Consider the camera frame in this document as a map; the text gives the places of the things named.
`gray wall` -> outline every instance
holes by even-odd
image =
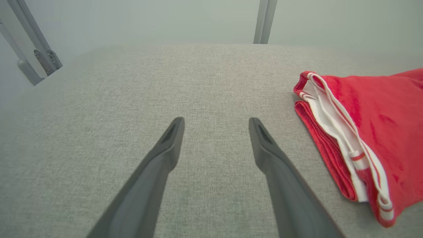
[[[422,0],[279,0],[269,44],[423,53]]]
[[[110,44],[250,44],[259,0],[26,0],[64,65]]]

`gray fabric surface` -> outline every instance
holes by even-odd
[[[108,47],[80,56],[0,116],[0,237],[85,237],[177,116],[186,120],[155,236],[277,237],[248,118],[258,117],[347,237],[415,237],[422,204],[385,229],[346,200],[295,114],[299,74],[389,75],[422,58],[300,47]]]

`metal leg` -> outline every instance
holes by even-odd
[[[52,72],[54,72],[60,67],[62,67],[62,63],[60,62],[56,54],[50,49],[47,40],[44,38],[43,33],[38,27],[37,22],[32,16],[25,1],[8,0],[7,2],[9,3],[18,20],[21,22],[22,27],[25,29],[35,48],[46,59],[46,63],[48,64],[47,68],[52,69]]]
[[[18,67],[22,70],[25,74],[27,79],[32,83],[32,85],[37,85],[41,82],[44,78],[40,78],[38,74],[35,72],[34,68],[29,64],[28,60],[26,59],[24,53],[22,53],[21,49],[18,47],[16,42],[13,40],[12,36],[10,35],[7,28],[4,26],[3,22],[0,19],[0,33],[4,36],[6,41],[12,47],[15,54],[18,56]]]
[[[277,0],[260,0],[254,44],[267,44],[275,15]]]

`folded towel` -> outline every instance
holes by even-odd
[[[341,193],[384,227],[423,200],[423,69],[391,76],[303,72],[295,110]]]

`white trim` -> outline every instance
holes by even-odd
[[[363,169],[367,169],[369,167],[369,163],[368,163],[367,159],[365,159],[364,157],[357,160],[357,161],[352,161],[352,163],[354,164],[354,166],[357,170],[363,170]]]
[[[337,107],[339,108],[340,111],[337,111],[337,113],[341,116],[342,119],[344,120],[348,120],[345,121],[346,125],[354,132],[354,134],[356,135],[365,155],[366,158],[368,160],[368,164],[370,166],[370,170],[372,173],[372,177],[373,177],[373,181],[375,184],[375,187],[378,191],[378,203],[379,205],[383,204],[384,206],[386,205],[390,205],[390,208],[392,208],[392,202],[389,198],[389,186],[388,186],[388,182],[387,182],[387,177],[386,177],[386,173],[385,170],[382,166],[382,164],[380,163],[378,157],[376,156],[376,154],[374,154],[374,152],[371,150],[370,147],[368,147],[365,142],[360,138],[359,133],[358,133],[358,129],[355,126],[354,121],[352,120],[352,118],[350,117],[349,113],[346,111],[346,109],[344,108],[344,106],[338,101],[338,99],[335,98],[335,96],[333,95],[332,91],[330,90],[330,88],[327,86],[326,81],[318,74],[316,73],[312,73],[310,72],[307,75],[307,78],[310,79],[313,84],[317,85],[317,83],[314,80],[314,77],[318,78],[320,80],[320,82],[323,84],[323,86],[325,87],[325,91],[326,94],[328,96],[328,98],[330,98],[331,100],[330,103],[332,104],[332,106],[336,109],[335,105],[337,105]]]
[[[394,219],[394,210],[390,210],[390,211],[384,211],[383,209],[379,208],[379,213],[380,216],[385,220],[385,221],[390,221],[392,219]]]
[[[307,93],[309,94],[305,94],[304,99],[310,105],[310,109],[313,113],[313,116],[316,122],[322,127],[322,129],[328,135],[335,138],[336,141],[338,142],[342,157],[351,175],[351,181],[352,181],[355,193],[357,195],[357,200],[359,202],[368,202],[366,185],[364,184],[362,180],[359,179],[355,171],[355,166],[349,156],[349,148],[345,140],[346,139],[345,135],[341,133],[340,130],[338,130],[333,125],[331,120],[329,120],[329,117],[327,116],[327,114],[324,113],[324,107],[321,106],[321,100],[320,100],[321,98],[319,96],[318,96],[319,99],[316,99],[314,97],[317,92],[307,92]]]

